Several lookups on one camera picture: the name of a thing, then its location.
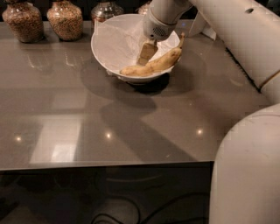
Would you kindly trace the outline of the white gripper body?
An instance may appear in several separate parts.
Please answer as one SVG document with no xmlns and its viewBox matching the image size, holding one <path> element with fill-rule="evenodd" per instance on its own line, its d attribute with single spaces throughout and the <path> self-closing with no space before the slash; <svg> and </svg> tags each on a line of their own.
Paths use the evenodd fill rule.
<svg viewBox="0 0 280 224">
<path fill-rule="evenodd" d="M 146 38 L 156 41 L 167 40 L 175 29 L 175 24 L 165 24 L 158 20 L 151 8 L 143 17 L 143 34 Z"/>
</svg>

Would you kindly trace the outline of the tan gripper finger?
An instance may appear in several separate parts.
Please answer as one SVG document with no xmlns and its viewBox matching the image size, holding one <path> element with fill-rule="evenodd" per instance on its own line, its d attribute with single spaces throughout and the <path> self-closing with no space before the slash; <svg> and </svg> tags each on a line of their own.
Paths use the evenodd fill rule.
<svg viewBox="0 0 280 224">
<path fill-rule="evenodd" d="M 137 57 L 136 63 L 140 66 L 145 66 L 157 51 L 158 51 L 158 46 L 156 40 L 145 41 Z"/>
</svg>

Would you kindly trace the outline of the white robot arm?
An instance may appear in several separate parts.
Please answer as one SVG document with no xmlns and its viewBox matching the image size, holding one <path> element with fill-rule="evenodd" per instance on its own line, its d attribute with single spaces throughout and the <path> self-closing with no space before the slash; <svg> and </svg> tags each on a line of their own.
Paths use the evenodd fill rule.
<svg viewBox="0 0 280 224">
<path fill-rule="evenodd" d="M 190 6 L 270 102 L 224 137 L 213 165 L 209 224 L 280 224 L 280 18 L 256 0 L 152 0 L 144 35 L 167 39 Z"/>
</svg>

